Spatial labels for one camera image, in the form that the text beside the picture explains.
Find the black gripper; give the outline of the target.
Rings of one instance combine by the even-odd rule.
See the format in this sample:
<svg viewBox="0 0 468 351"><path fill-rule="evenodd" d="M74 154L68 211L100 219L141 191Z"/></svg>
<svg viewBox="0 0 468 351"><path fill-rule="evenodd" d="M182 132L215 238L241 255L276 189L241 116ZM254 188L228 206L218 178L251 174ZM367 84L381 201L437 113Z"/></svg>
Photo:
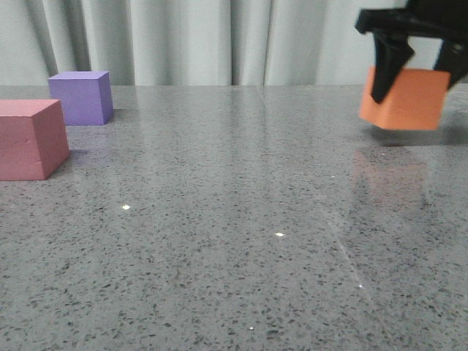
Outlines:
<svg viewBox="0 0 468 351"><path fill-rule="evenodd" d="M381 103L415 51L410 37L440 39L434 71L450 75L450 90L467 75L467 2L408 1L403 7L362 9L355 28L371 33L375 46L375 71L371 96Z"/></svg>

